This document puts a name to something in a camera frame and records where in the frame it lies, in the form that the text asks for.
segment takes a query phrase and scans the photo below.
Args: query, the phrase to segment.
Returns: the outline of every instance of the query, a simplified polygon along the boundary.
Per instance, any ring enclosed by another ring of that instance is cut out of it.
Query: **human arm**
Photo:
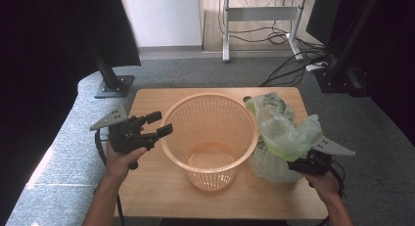
[[[118,154],[114,152],[111,143],[107,143],[106,171],[82,225],[113,225],[116,197],[128,174],[128,165],[146,151],[146,148],[140,148],[127,155]]]
[[[329,212],[330,222],[333,226],[352,226],[350,215],[338,194],[337,180],[329,171],[322,176],[309,174],[302,175],[313,185],[321,201]]]

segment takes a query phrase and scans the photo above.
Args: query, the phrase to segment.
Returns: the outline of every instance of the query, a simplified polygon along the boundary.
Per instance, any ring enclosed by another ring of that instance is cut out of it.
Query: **human hand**
[[[305,173],[301,173],[301,175],[312,184],[323,203],[327,204],[330,200],[339,196],[337,180],[332,172],[328,171],[324,175],[310,175]]]
[[[107,142],[107,167],[105,177],[115,181],[118,185],[125,180],[128,174],[128,165],[137,161],[142,155],[147,152],[147,149],[142,147],[136,149],[127,155],[116,153],[111,145]]]

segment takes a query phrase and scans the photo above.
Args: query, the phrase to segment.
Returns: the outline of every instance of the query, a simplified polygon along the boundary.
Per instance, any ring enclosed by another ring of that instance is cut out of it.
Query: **crumpled plastic bag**
[[[318,115],[293,124],[294,110],[275,92],[250,98],[245,105],[255,114],[264,143],[264,149],[256,148],[250,157],[253,172],[274,183],[299,180],[301,176],[288,168],[287,161],[304,157],[323,135]]]

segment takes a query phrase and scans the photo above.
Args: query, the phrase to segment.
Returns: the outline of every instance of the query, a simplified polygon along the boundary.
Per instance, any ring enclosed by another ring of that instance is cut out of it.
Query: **gray carpet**
[[[7,225],[81,224],[104,171],[89,126],[118,104],[129,110],[140,88],[253,87],[285,60],[236,58],[231,64],[220,59],[142,61],[140,68],[115,69],[118,75],[136,77],[127,98],[122,99],[94,99],[102,77],[98,72],[89,75],[79,82],[77,99],[49,149],[43,171],[25,186]],[[299,66],[293,62],[284,70]],[[325,135],[357,153],[353,158],[335,158],[346,170],[346,205],[355,225],[414,225],[415,149],[401,131],[370,98],[322,94],[310,72],[296,87],[308,114],[319,115]],[[159,222],[155,218],[126,219],[127,225]],[[289,223],[312,225],[317,221]]]

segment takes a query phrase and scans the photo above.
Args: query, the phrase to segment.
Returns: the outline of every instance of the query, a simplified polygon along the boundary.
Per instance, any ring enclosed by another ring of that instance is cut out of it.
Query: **white wall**
[[[202,46],[203,3],[199,0],[122,0],[122,3],[138,47]]]

